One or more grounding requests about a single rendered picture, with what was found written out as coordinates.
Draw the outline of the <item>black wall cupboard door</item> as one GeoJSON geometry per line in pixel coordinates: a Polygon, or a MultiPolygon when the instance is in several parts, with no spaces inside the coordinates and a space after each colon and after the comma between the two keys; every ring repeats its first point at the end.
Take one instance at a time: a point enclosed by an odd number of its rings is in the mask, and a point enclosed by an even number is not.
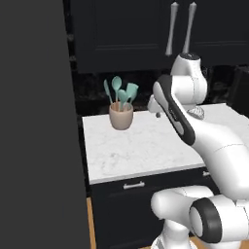
{"type": "Polygon", "coordinates": [[[78,72],[169,68],[171,5],[179,0],[71,0],[78,72]]]}
{"type": "Polygon", "coordinates": [[[193,2],[189,52],[199,55],[204,66],[249,64],[249,0],[182,0],[182,40],[193,2]]]}

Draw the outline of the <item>teal spatula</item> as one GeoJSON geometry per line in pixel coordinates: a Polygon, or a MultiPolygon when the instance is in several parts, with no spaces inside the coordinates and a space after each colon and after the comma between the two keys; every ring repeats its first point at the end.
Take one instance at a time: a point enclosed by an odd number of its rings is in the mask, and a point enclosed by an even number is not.
{"type": "Polygon", "coordinates": [[[104,80],[103,85],[104,85],[105,93],[109,97],[110,104],[113,104],[112,96],[111,96],[111,93],[110,93],[110,90],[109,90],[109,86],[108,86],[108,82],[107,82],[106,79],[104,80]]]}
{"type": "Polygon", "coordinates": [[[126,86],[127,101],[129,104],[132,103],[136,97],[138,86],[134,83],[128,83],[126,86]]]}

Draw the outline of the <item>beige utensil pot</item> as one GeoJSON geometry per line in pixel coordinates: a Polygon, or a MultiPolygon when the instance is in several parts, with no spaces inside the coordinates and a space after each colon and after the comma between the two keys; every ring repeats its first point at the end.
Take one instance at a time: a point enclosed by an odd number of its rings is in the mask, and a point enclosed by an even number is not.
{"type": "Polygon", "coordinates": [[[124,110],[120,111],[116,103],[111,104],[109,106],[109,119],[114,129],[128,129],[133,120],[133,106],[126,104],[124,110]]]}

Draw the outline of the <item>black drawer front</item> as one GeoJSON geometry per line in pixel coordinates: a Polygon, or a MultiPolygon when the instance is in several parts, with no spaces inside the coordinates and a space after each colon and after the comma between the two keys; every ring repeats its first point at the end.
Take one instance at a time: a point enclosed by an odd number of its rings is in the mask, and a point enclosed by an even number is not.
{"type": "Polygon", "coordinates": [[[152,244],[163,221],[152,212],[151,197],[160,190],[206,186],[219,191],[205,167],[94,184],[90,187],[96,249],[139,249],[152,244]],[[140,181],[145,187],[124,190],[124,184],[140,181]]]}

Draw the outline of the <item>teal spoon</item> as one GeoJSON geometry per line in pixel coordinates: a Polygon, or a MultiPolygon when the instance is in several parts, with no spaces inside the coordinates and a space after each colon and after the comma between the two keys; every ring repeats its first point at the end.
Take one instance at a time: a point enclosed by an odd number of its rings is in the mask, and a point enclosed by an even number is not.
{"type": "Polygon", "coordinates": [[[119,76],[115,76],[112,80],[112,88],[115,91],[115,99],[118,99],[118,91],[122,86],[122,79],[119,76]]]}
{"type": "Polygon", "coordinates": [[[128,100],[127,93],[124,89],[118,90],[118,98],[120,100],[120,110],[123,110],[124,104],[128,100]]]}

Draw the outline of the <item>tall dark grey cabinet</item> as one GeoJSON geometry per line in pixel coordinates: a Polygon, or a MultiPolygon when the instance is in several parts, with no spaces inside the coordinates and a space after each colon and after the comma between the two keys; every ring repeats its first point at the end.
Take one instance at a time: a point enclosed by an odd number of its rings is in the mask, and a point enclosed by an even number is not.
{"type": "Polygon", "coordinates": [[[89,249],[62,0],[0,0],[0,249],[89,249]]]}

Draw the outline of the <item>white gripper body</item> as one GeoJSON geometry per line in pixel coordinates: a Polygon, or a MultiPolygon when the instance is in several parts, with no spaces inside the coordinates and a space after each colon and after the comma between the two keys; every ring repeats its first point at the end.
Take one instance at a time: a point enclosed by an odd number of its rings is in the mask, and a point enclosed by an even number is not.
{"type": "Polygon", "coordinates": [[[161,109],[161,107],[159,106],[159,104],[157,103],[153,95],[150,96],[147,108],[150,113],[162,113],[163,112],[163,110],[161,109]]]}

